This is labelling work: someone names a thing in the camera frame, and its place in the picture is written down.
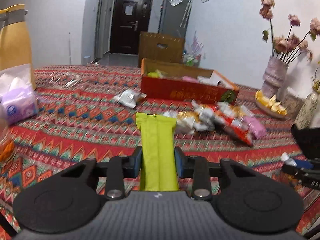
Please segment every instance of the gray tile floor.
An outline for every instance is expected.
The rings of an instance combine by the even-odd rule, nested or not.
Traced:
[[[131,54],[110,54],[106,53],[103,58],[99,60],[104,66],[138,66],[138,55]]]

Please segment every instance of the lime green wrapper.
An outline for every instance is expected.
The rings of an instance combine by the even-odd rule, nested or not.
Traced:
[[[173,145],[176,119],[136,113],[136,124],[141,132],[143,152],[140,190],[179,190]]]

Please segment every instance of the cardboard box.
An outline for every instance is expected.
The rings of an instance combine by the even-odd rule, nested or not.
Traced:
[[[140,33],[139,67],[143,58],[165,62],[182,62],[184,38],[159,33]]]
[[[191,83],[181,80],[166,78],[151,78],[148,72],[160,70],[172,77],[198,76],[210,78],[212,75],[228,84],[228,88],[211,86],[206,84]],[[142,60],[141,64],[141,92],[148,98],[161,98],[170,100],[197,100],[204,104],[215,104],[225,101],[234,104],[239,93],[239,88],[215,70],[188,67],[178,63],[160,62],[156,60]]]

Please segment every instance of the door handle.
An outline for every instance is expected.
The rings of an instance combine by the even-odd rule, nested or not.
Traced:
[[[138,21],[136,21],[136,23],[134,24],[134,31],[136,32],[138,30]]]

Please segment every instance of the doorway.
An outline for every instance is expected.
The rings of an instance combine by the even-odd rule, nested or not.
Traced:
[[[109,0],[99,0],[97,22],[96,22],[96,36],[94,45],[94,58],[95,61],[102,58],[106,52],[105,48],[108,45],[108,35],[110,27],[109,15]]]
[[[115,0],[110,53],[138,54],[140,32],[147,32],[152,0]]]

